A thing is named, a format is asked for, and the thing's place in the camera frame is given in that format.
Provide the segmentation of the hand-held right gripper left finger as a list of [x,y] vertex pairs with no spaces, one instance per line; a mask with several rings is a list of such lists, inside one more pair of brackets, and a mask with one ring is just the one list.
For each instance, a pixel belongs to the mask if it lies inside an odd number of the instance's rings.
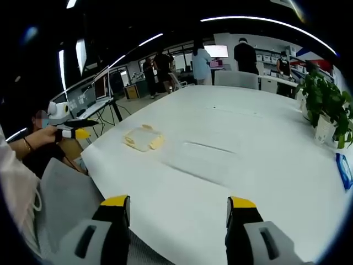
[[130,196],[104,200],[59,244],[59,264],[126,264],[130,245]]

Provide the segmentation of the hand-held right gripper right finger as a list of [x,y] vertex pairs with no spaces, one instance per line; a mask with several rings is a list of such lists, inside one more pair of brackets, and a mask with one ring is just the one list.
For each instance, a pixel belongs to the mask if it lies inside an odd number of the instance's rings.
[[248,199],[228,197],[226,228],[228,264],[305,264],[294,242]]

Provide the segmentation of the person's left hand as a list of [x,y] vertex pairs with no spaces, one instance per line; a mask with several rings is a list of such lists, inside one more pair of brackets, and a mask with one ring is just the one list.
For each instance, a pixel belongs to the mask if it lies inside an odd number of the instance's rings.
[[36,142],[38,144],[49,144],[56,142],[56,133],[58,128],[52,125],[47,126],[46,128],[40,129],[36,132]]

